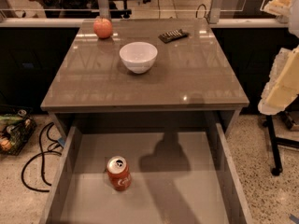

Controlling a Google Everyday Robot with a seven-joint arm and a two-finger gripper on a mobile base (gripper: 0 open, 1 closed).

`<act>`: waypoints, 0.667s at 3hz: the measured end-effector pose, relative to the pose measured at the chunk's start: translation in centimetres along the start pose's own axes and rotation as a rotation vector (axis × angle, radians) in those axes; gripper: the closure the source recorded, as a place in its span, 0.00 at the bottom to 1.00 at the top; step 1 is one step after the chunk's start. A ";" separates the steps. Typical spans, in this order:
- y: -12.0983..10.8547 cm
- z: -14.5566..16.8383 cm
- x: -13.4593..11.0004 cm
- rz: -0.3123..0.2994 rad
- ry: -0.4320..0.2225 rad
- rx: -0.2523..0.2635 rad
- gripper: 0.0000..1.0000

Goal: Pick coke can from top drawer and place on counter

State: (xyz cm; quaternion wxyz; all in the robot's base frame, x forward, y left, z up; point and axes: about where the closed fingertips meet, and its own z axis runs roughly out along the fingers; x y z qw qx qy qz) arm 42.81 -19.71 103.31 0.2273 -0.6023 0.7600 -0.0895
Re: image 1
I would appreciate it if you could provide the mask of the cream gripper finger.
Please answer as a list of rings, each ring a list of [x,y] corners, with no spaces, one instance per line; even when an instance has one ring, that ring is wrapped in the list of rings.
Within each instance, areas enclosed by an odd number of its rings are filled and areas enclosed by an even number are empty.
[[[292,0],[271,0],[264,7],[263,11],[275,16],[291,15]]]
[[[299,48],[282,48],[273,62],[258,110],[264,115],[276,115],[284,111],[298,95]]]

